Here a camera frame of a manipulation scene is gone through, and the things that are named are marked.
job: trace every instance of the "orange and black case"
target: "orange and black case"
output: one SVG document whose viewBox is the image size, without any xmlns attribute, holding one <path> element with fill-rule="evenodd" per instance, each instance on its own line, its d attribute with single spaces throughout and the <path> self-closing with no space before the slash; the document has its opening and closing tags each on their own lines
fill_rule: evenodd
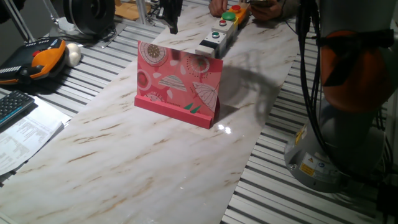
<svg viewBox="0 0 398 224">
<path fill-rule="evenodd" d="M 65 65 L 65 41 L 49 37 L 19 47 L 0 66 L 0 85 L 56 76 Z"/>
</svg>

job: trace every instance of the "person's hand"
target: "person's hand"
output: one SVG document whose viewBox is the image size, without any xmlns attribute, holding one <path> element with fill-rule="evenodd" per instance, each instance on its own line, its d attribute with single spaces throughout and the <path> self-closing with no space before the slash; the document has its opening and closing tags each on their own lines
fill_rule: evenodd
<svg viewBox="0 0 398 224">
<path fill-rule="evenodd" d="M 226 12 L 228 0 L 212 0 L 209 4 L 210 14 L 213 16 L 221 16 Z"/>
<path fill-rule="evenodd" d="M 278 18 L 282 14 L 282 6 L 276 0 L 268 0 L 269 7 L 252 7 L 249 10 L 253 16 L 260 21 L 268 21 L 270 19 Z"/>
</svg>

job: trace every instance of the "yellow warning label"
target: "yellow warning label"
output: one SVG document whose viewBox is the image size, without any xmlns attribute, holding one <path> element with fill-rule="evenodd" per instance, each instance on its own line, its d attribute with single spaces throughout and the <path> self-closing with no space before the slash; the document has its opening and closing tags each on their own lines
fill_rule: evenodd
<svg viewBox="0 0 398 224">
<path fill-rule="evenodd" d="M 311 167 L 305 165 L 304 163 L 301 164 L 300 170 L 303 171 L 304 173 L 310 175 L 312 177 L 313 173 L 315 172 L 315 169 L 312 169 Z"/>
</svg>

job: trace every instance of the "keyboard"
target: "keyboard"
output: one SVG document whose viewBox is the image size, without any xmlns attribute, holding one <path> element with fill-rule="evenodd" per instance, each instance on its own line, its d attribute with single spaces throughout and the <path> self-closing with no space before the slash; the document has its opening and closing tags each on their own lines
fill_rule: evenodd
<svg viewBox="0 0 398 224">
<path fill-rule="evenodd" d="M 34 99 L 15 90 L 0 99 L 0 128 L 34 104 Z"/>
</svg>

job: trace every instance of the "pink book cover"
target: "pink book cover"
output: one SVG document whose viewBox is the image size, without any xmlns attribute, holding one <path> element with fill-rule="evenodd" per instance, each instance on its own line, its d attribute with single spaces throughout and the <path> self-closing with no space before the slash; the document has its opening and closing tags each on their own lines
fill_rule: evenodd
<svg viewBox="0 0 398 224">
<path fill-rule="evenodd" d="M 137 95 L 215 117 L 223 61 L 138 42 Z"/>
</svg>

